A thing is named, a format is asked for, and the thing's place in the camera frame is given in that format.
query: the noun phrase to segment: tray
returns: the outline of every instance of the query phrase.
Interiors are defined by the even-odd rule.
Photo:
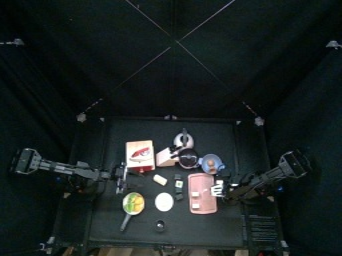
[[[217,211],[216,197],[210,195],[213,177],[205,173],[188,175],[188,202],[189,211],[194,214],[209,214]]]

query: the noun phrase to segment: black backdrop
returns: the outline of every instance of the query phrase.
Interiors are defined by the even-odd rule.
[[[47,238],[53,180],[13,179],[14,149],[66,161],[76,115],[265,118],[268,149],[301,147],[315,172],[285,184],[285,239],[297,254],[342,251],[340,38],[335,1],[22,1],[2,4],[0,253]]]

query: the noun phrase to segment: lid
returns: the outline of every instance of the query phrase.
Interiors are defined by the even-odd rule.
[[[192,168],[197,164],[197,153],[193,149],[185,148],[178,152],[178,164],[184,168]]]

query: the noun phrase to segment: cardboard box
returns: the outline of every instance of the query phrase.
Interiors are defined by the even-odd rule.
[[[154,170],[154,153],[150,140],[125,143],[126,168],[145,172]]]

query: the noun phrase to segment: yellow food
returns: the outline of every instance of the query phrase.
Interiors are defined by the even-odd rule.
[[[142,203],[144,203],[144,199],[141,197],[136,197],[133,204],[137,205],[137,204],[142,204]]]
[[[142,204],[136,204],[134,206],[133,206],[133,211],[134,212],[140,212],[142,210]]]

